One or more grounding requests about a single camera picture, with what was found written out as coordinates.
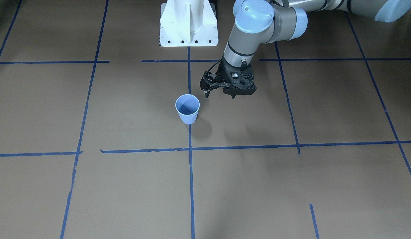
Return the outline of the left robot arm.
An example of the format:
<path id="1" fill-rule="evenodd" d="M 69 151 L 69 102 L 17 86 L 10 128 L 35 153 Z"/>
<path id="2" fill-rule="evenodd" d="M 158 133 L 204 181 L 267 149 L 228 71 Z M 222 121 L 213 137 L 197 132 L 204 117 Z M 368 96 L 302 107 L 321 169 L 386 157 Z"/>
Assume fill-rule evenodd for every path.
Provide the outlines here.
<path id="1" fill-rule="evenodd" d="M 224 94 L 251 95 L 257 87 L 251 66 L 261 44 L 292 40 L 307 30 L 308 14 L 340 10 L 377 22 L 390 23 L 411 8 L 411 0 L 237 0 L 233 28 L 216 73 L 206 70 L 200 88 L 208 98 L 222 88 Z"/>

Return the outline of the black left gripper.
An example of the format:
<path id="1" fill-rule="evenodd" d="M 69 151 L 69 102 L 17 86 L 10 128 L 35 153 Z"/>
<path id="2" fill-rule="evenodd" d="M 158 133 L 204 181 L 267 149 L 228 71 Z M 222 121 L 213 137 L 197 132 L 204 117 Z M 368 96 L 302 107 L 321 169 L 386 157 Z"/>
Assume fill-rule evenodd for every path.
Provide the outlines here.
<path id="1" fill-rule="evenodd" d="M 201 77 L 200 88 L 204 92 L 205 98 L 209 97 L 211 91 L 220 87 L 227 87 L 227 84 L 220 84 L 221 82 L 228 83 L 229 86 L 236 88 L 255 87 L 251 64 L 234 67 L 222 58 L 216 74 L 217 83 L 214 74 L 211 74 L 210 71 L 205 71 Z"/>

